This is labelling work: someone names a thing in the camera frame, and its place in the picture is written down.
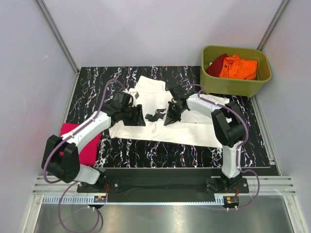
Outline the white printed t-shirt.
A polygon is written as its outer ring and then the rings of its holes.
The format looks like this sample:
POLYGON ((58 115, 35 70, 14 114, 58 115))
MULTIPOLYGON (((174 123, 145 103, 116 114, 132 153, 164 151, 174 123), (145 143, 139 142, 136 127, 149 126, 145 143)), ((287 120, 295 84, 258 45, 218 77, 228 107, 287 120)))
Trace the white printed t-shirt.
MULTIPOLYGON (((134 96, 134 104, 142 105, 143 117, 147 114, 154 116, 156 110, 160 109, 166 113, 168 102, 172 99, 172 95, 166 90, 164 81, 145 76, 140 76, 136 86, 126 92, 134 96)), ((144 121, 146 126, 124 126, 124 123, 120 121, 109 129, 110 137, 212 148, 222 147, 215 136, 212 119, 197 111, 184 111, 181 121, 168 126, 164 126, 164 118, 155 122, 147 119, 144 121)))

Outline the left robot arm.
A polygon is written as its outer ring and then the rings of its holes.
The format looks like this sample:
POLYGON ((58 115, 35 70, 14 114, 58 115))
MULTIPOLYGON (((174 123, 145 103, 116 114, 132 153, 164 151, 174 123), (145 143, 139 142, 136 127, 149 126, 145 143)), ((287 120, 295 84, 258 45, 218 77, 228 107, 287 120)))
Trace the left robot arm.
POLYGON ((81 125, 62 136, 50 136, 41 164, 44 173, 65 183, 87 184, 94 192, 102 191, 106 185, 104 173, 83 165, 79 154, 99 133, 119 121, 125 126, 145 126, 142 105, 135 103, 138 97, 138 92, 117 91, 112 99, 102 102, 99 110, 81 125))

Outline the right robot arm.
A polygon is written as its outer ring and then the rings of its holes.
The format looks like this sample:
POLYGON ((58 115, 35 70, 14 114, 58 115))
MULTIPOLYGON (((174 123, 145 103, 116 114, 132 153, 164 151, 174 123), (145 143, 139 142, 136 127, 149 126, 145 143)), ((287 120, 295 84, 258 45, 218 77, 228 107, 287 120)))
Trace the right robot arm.
POLYGON ((241 147, 248 140, 248 129, 237 104, 216 103, 201 97, 200 93, 187 91, 180 85, 172 87, 170 94, 172 100, 168 102, 164 126, 179 122, 186 110, 197 111, 212 119, 215 136, 222 144, 222 173, 220 178, 206 181, 207 189, 214 193, 241 191, 241 147))

